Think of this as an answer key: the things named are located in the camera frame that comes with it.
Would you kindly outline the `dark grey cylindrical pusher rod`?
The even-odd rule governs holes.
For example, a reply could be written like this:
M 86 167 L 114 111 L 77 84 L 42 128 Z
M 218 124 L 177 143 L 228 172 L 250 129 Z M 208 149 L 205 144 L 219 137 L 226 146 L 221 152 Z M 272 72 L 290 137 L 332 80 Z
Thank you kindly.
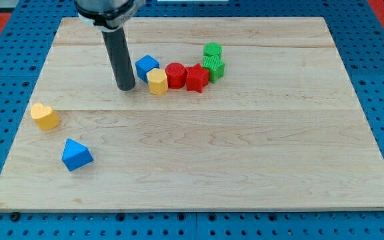
M 107 54 L 117 87 L 130 91 L 135 87 L 135 77 L 123 28 L 113 32 L 102 32 Z

